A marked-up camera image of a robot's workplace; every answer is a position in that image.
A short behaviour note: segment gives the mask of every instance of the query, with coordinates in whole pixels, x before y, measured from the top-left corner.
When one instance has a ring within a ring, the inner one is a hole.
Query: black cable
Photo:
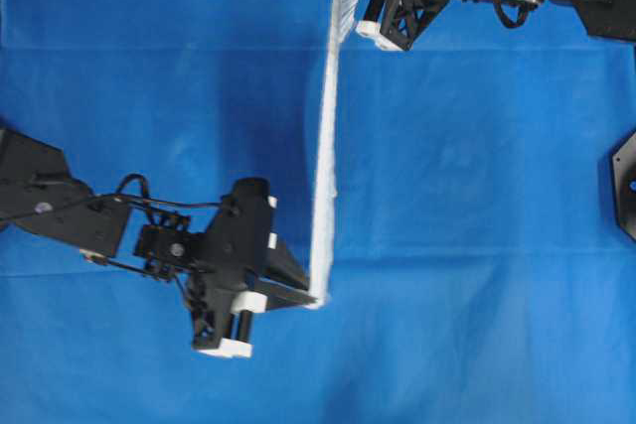
[[[504,12],[504,8],[500,2],[494,2],[493,7],[495,7],[497,18],[507,29],[517,29],[524,25],[526,20],[528,20],[528,14],[530,13],[530,10],[526,5],[521,5],[517,10],[517,20],[514,21],[506,15],[506,12]]]
[[[174,203],[172,201],[162,201],[160,199],[153,198],[140,198],[139,196],[130,196],[129,194],[114,194],[116,199],[123,199],[127,201],[135,201],[143,204],[158,204],[161,206],[168,206],[170,208],[177,209],[210,209],[210,208],[222,208],[222,203]]]
[[[177,282],[177,287],[179,287],[179,291],[181,292],[181,296],[183,297],[183,301],[188,301],[188,296],[186,295],[186,290],[183,288],[181,284],[181,280],[179,279],[179,275],[175,273],[175,282]]]
[[[117,194],[120,194],[126,188],[126,186],[128,186],[133,181],[137,181],[139,183],[139,190],[141,192],[141,197],[149,199],[150,186],[148,184],[148,180],[146,179],[146,177],[142,176],[141,174],[129,174],[128,176],[123,178],[123,180],[121,181],[121,183],[119,183],[119,186],[117,187],[117,190],[115,192]],[[145,209],[146,217],[148,218],[148,221],[152,225],[156,225],[157,222],[155,221],[155,216],[153,215],[150,207],[145,207],[143,209]]]
[[[222,203],[194,203],[194,204],[186,204],[186,203],[173,203],[171,201],[162,201],[159,199],[153,199],[153,198],[142,198],[140,196],[132,196],[129,194],[118,194],[118,193],[112,193],[112,194],[103,194],[100,196],[91,196],[89,198],[84,198],[82,200],[79,201],[74,201],[72,203],[66,204],[64,206],[59,206],[57,208],[53,208],[49,211],[44,211],[44,212],[25,212],[25,213],[18,213],[15,215],[10,215],[8,217],[1,217],[0,218],[0,224],[4,223],[4,222],[12,222],[15,220],[22,220],[23,218],[30,218],[30,217],[35,217],[35,216],[41,216],[41,215],[47,215],[50,213],[57,213],[57,212],[62,212],[62,211],[67,211],[69,209],[72,208],[76,208],[79,206],[87,206],[89,204],[93,204],[93,203],[97,203],[99,201],[105,201],[105,200],[109,200],[109,199],[114,199],[116,201],[120,201],[120,202],[128,202],[128,203],[142,203],[142,204],[160,204],[163,206],[170,206],[173,208],[177,208],[177,209],[210,209],[210,208],[222,208],[225,209],[226,206],[224,206]]]

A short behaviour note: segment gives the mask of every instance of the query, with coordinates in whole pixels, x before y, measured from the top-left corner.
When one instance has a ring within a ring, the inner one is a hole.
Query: white plastic part
[[[249,343],[229,340],[227,338],[221,338],[221,343],[215,350],[197,351],[214,357],[251,357],[251,345]]]
[[[361,37],[371,39],[376,47],[387,52],[401,52],[401,48],[380,33],[380,23],[370,20],[361,20],[356,26],[356,32]]]
[[[265,313],[267,310],[267,295],[256,292],[241,292],[232,303],[232,313],[252,312]]]
[[[272,250],[276,249],[276,244],[278,243],[278,235],[276,235],[275,233],[270,233],[269,234],[269,244],[267,245],[269,248],[271,248]]]

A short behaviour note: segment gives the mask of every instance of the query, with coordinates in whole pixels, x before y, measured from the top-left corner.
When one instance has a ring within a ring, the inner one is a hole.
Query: blue fabric surface
[[[265,175],[306,260],[329,5],[2,0],[0,118],[98,192],[138,171],[207,201]],[[325,309],[259,317],[253,359],[211,359],[176,288],[11,228],[0,422],[634,422],[636,247],[608,164],[636,126],[633,50],[567,9],[510,32],[453,2],[410,54],[349,39],[340,84]]]

